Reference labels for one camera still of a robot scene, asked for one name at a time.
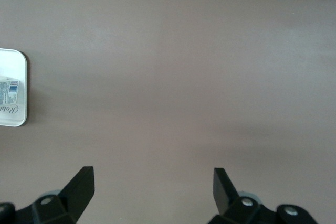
gray floor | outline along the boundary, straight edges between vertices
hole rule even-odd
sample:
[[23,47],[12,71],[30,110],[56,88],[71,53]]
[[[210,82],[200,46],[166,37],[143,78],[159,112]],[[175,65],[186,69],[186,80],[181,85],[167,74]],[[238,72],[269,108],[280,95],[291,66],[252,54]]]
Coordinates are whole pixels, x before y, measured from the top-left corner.
[[93,165],[79,223],[207,223],[214,167],[270,209],[334,223],[336,0],[0,0],[30,65],[0,127],[17,208]]

label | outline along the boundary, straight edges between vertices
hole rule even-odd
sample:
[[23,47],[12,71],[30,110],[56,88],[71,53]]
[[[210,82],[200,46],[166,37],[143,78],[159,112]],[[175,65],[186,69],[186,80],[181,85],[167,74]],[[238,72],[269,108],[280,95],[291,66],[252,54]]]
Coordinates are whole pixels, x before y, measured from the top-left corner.
[[19,81],[11,78],[0,79],[0,105],[16,104]]
[[12,104],[7,106],[0,106],[0,114],[3,113],[9,113],[9,114],[15,114],[19,111],[18,105]]

barcode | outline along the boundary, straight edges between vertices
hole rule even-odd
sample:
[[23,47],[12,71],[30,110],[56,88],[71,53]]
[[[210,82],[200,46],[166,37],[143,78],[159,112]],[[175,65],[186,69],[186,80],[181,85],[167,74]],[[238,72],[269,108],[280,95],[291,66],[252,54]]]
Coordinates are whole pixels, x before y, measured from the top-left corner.
[[18,84],[18,81],[11,81],[11,85],[9,86],[9,92],[16,93]]

white tray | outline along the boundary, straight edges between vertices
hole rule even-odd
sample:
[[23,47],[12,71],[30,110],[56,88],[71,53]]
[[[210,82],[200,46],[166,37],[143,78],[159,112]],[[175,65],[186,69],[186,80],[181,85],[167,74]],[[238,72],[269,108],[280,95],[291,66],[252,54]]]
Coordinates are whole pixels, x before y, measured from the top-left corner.
[[19,80],[16,104],[0,105],[0,125],[17,127],[27,119],[27,61],[17,50],[0,48],[0,76]]

screw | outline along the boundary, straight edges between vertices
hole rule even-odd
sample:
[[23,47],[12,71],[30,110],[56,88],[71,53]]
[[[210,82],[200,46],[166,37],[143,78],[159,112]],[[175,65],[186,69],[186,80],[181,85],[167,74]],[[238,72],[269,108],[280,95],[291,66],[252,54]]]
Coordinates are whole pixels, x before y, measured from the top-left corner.
[[292,207],[285,207],[285,212],[292,216],[298,215],[298,212],[295,210],[295,208]]
[[45,198],[45,199],[41,200],[41,205],[46,205],[46,204],[50,203],[52,199],[53,198],[49,197],[49,198]]
[[241,202],[243,203],[244,206],[247,206],[247,207],[253,206],[252,200],[250,200],[248,198],[242,199]]

